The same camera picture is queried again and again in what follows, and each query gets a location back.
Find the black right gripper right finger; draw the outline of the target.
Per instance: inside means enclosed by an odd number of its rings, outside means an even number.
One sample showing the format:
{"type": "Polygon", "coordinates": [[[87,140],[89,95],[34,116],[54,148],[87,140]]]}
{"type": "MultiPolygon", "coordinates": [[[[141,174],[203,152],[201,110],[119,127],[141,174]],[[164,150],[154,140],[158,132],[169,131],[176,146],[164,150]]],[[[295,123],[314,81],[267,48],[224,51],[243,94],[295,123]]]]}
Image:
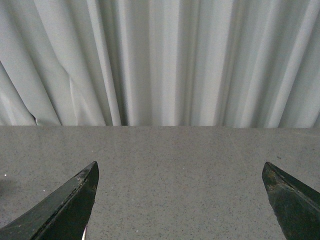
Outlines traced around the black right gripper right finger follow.
{"type": "Polygon", "coordinates": [[[320,238],[320,193],[266,162],[262,180],[281,230],[287,240],[320,238]]]}

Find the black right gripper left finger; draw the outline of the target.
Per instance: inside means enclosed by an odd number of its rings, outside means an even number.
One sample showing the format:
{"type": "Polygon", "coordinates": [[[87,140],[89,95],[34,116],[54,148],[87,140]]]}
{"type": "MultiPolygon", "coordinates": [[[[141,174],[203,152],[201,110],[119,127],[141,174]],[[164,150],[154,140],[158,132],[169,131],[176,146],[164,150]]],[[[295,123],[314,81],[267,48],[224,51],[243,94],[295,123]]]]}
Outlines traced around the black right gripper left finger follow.
{"type": "Polygon", "coordinates": [[[32,209],[1,228],[2,240],[80,240],[98,187],[98,163],[83,170],[32,209]]]}

